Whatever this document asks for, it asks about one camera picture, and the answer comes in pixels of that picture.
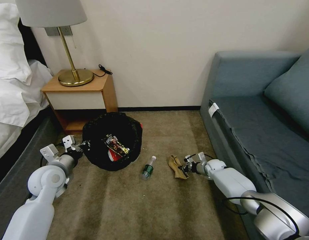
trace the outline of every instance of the wooden nightstand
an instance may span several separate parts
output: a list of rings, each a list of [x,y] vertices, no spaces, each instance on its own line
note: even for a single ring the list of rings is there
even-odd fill
[[[85,85],[65,87],[58,81],[61,70],[41,91],[47,97],[51,108],[66,134],[80,134],[84,124],[104,112],[117,112],[112,75],[97,77]],[[92,72],[102,76],[101,70]]]

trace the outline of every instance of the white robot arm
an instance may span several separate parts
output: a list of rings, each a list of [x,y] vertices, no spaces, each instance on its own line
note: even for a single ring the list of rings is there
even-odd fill
[[[234,168],[227,168],[223,161],[207,161],[203,152],[200,162],[191,156],[182,167],[183,172],[192,171],[213,180],[216,186],[231,202],[241,205],[249,213],[256,215],[254,224],[267,240],[309,239],[309,218],[274,193],[258,193],[253,183]]]
[[[35,170],[28,189],[32,197],[14,213],[2,240],[44,240],[47,238],[54,216],[53,201],[66,190],[72,178],[72,169],[82,157],[72,135],[62,139],[66,152],[60,157],[53,144],[40,150],[47,166]]]

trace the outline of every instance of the trash bin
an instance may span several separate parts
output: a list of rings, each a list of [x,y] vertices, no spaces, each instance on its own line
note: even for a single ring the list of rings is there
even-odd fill
[[[129,153],[113,162],[108,155],[109,148],[103,139],[108,134],[115,136]],[[87,122],[82,130],[82,141],[89,141],[89,148],[83,148],[88,160],[99,168],[118,171],[135,161],[141,152],[142,125],[125,113],[110,112]]]

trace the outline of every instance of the table lamp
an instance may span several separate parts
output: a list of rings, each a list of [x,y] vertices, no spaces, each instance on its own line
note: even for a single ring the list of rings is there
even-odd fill
[[[60,27],[76,25],[87,20],[80,0],[16,0],[22,24],[29,27],[57,27],[67,53],[71,70],[59,76],[60,84],[80,86],[93,80],[93,72],[74,67]]]

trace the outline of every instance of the plastic water bottle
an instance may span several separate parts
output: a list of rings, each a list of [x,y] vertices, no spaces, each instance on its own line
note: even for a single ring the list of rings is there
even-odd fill
[[[144,169],[142,171],[142,178],[144,180],[147,180],[151,176],[151,173],[153,171],[153,164],[154,164],[156,159],[157,159],[156,156],[152,156],[151,160],[148,162],[148,164],[146,164],[144,166]]]

